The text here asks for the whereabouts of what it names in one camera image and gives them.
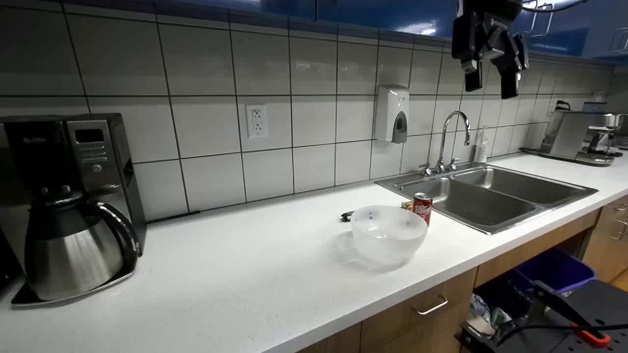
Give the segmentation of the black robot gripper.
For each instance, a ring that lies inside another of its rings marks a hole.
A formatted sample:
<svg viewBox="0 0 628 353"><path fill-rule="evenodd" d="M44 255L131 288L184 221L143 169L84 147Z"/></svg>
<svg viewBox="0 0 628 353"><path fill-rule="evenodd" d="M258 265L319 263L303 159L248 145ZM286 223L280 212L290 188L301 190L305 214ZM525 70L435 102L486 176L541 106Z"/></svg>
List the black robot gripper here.
<svg viewBox="0 0 628 353"><path fill-rule="evenodd" d="M509 25L521 12L519 0L457 0L451 57L460 61L464 90L482 88L482 59L498 65L500 98L517 96L517 72L525 69L525 49Z"/></svg>

